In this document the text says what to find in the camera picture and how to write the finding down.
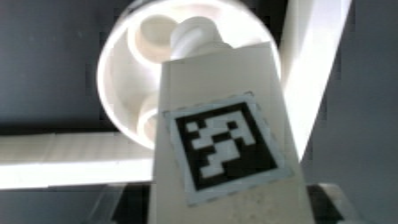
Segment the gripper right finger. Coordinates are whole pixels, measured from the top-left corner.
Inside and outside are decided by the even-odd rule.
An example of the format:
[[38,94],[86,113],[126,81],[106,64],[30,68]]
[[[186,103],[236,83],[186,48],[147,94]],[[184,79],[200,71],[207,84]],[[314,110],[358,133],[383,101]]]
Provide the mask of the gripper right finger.
[[335,184],[310,184],[307,194],[316,224],[367,224]]

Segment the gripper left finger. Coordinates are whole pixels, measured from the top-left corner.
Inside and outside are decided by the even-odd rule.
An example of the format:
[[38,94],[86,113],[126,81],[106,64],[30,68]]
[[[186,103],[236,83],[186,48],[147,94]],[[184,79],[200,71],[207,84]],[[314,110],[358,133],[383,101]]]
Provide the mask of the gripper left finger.
[[106,185],[81,224],[147,224],[149,184]]

